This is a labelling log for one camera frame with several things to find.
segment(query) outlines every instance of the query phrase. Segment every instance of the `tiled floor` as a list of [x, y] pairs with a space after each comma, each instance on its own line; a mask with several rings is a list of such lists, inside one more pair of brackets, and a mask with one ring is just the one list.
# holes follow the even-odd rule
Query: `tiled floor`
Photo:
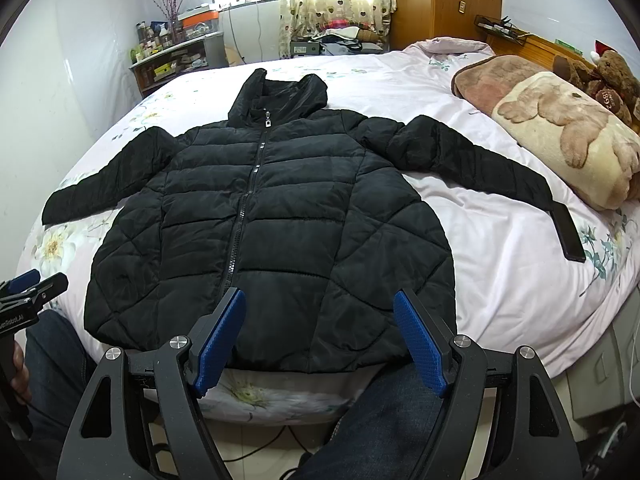
[[[562, 374], [555, 378], [554, 386], [568, 415], [574, 438], [576, 440], [586, 438], [589, 435], [588, 430], [574, 422], [571, 416], [571, 399], [566, 375]], [[491, 430], [494, 403], [495, 390], [485, 391], [478, 421], [478, 430], [476, 431], [476, 437], [461, 480], [472, 480], [478, 476]], [[280, 427], [265, 428], [229, 424], [213, 420], [208, 420], [207, 425], [223, 460], [238, 458], [263, 446], [276, 436], [281, 429]], [[328, 425], [294, 426], [293, 431], [295, 431], [301, 443], [309, 451], [314, 452], [322, 444], [322, 440], [328, 431]], [[152, 436], [154, 442], [166, 441], [162, 428], [155, 424], [152, 425]], [[289, 430], [285, 430], [276, 442], [269, 447], [244, 460], [228, 462], [226, 466], [234, 480], [278, 480], [286, 470], [298, 465], [298, 460], [302, 453], [301, 447], [292, 434]], [[161, 452], [158, 455], [158, 462], [163, 470], [175, 474], [175, 468], [169, 453]]]

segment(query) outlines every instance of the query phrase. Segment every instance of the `blue jeans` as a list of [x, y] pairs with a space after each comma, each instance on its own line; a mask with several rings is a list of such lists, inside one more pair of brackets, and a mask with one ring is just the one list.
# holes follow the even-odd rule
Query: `blue jeans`
[[[33, 405], [34, 438], [63, 443], [76, 407], [95, 370], [68, 320], [52, 310], [27, 329], [25, 363]], [[292, 480], [408, 478], [440, 413], [441, 400], [422, 386], [414, 364], [389, 365], [343, 416], [332, 439]]]

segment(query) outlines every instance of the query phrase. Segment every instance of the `blue gripper pad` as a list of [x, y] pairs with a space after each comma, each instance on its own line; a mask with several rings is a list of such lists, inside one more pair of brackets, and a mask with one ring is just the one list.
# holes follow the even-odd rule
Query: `blue gripper pad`
[[20, 294], [38, 283], [40, 283], [40, 273], [36, 269], [31, 269], [12, 279], [6, 286], [6, 291], [9, 294]]
[[193, 387], [201, 396], [204, 396], [207, 390], [218, 384], [222, 370], [242, 328], [242, 323], [244, 323], [245, 315], [244, 292], [238, 290], [200, 353], [198, 378], [193, 383]]
[[447, 381], [442, 373], [442, 357], [427, 329], [416, 314], [404, 292], [394, 297], [394, 317], [404, 337], [404, 342], [414, 358], [422, 383], [443, 397], [447, 391]]

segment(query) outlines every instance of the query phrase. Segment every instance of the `bed sheet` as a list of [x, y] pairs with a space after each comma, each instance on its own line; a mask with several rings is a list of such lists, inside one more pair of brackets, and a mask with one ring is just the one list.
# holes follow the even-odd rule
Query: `bed sheet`
[[[419, 114], [455, 128], [472, 142], [545, 176], [554, 199], [567, 204], [584, 247], [584, 264], [567, 261], [549, 216], [525, 203], [464, 189], [432, 174], [405, 179], [437, 213], [449, 240], [456, 277], [458, 331], [481, 346], [536, 349], [555, 376], [602, 335], [638, 282], [640, 206], [627, 202], [596, 213], [497, 123], [453, 96], [453, 74], [491, 56], [484, 43], [436, 38], [381, 56], [303, 57], [181, 76], [149, 96], [107, 131], [69, 172], [60, 187], [95, 173], [138, 133], [162, 126], [172, 135], [226, 119], [242, 83], [258, 68], [268, 77], [299, 80], [319, 75], [328, 107], [408, 122]], [[66, 316], [89, 354], [106, 346], [84, 330], [84, 295], [90, 264], [122, 208], [44, 229], [38, 219], [18, 272], [43, 277], [65, 272], [69, 290], [50, 308]], [[205, 416], [262, 424], [311, 423], [333, 418], [366, 387], [377, 367], [352, 374], [306, 376], [225, 370], [202, 401]]]

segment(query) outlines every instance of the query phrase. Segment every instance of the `person's hand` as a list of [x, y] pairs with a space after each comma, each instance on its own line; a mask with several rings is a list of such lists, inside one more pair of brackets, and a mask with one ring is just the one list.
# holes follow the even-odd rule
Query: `person's hand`
[[24, 404], [25, 400], [31, 402], [31, 391], [29, 389], [29, 370], [24, 365], [24, 353], [22, 348], [14, 341], [14, 365], [15, 377], [11, 379], [11, 387], [18, 394], [15, 397], [18, 402]]

